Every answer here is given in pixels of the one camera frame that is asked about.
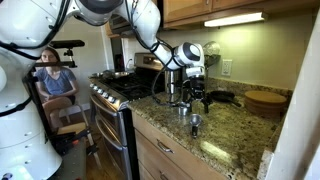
kitchen counter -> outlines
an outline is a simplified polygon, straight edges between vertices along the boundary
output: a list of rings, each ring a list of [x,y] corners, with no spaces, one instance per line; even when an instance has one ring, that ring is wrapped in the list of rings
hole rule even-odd
[[[157,97],[167,99],[165,93]],[[179,116],[177,107],[160,106],[151,97],[128,107],[229,179],[256,179],[264,150],[277,143],[272,138],[280,121],[256,116],[245,109],[242,97],[235,99],[242,107],[214,102],[208,114],[199,101],[192,103],[193,112],[203,118],[196,139],[191,137],[190,115]]]

frying pan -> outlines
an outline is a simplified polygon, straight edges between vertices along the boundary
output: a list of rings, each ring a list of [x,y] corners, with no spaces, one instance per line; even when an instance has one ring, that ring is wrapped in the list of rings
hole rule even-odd
[[[207,93],[207,101],[209,104],[211,104],[213,100],[218,102],[230,102],[241,107],[241,104],[234,100],[234,96],[234,93],[228,91],[212,91]]]

white robotic arm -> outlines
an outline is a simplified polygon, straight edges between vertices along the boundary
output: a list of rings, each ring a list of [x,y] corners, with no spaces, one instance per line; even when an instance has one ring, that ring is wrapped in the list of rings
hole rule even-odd
[[[124,17],[140,44],[167,69],[187,67],[195,99],[205,96],[202,47],[183,43],[170,48],[157,39],[161,16],[151,0],[0,0],[0,9],[0,176],[15,173],[17,179],[46,179],[61,164],[44,138],[46,120],[30,103],[22,80],[72,16],[94,26],[105,24],[112,14]]]

white wall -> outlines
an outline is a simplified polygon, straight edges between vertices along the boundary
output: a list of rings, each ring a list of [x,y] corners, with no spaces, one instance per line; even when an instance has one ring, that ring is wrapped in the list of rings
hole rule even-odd
[[[270,15],[269,20],[221,28],[160,32],[171,46],[183,42],[205,45],[216,41],[220,55],[233,59],[231,76],[221,75],[221,62],[209,68],[209,77],[294,89],[313,27],[312,10]],[[134,38],[125,39],[128,60],[147,52]]]
[[[71,18],[59,31],[54,40],[82,40],[84,47],[75,47],[73,59],[78,66],[71,68],[80,86],[78,101],[88,107],[89,80],[92,73],[102,72],[113,67],[110,39],[106,37],[104,27],[90,26]],[[62,61],[68,61],[69,56],[63,56],[67,49],[57,49]]]

oven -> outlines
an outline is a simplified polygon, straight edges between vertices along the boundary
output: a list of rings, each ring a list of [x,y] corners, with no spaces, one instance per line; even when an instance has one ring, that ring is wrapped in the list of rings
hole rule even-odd
[[[138,158],[132,115],[127,104],[150,96],[154,77],[162,65],[149,53],[135,54],[135,71],[120,78],[90,78],[91,121],[101,132],[108,156],[120,179],[139,179]],[[154,92],[164,91],[160,74]]]

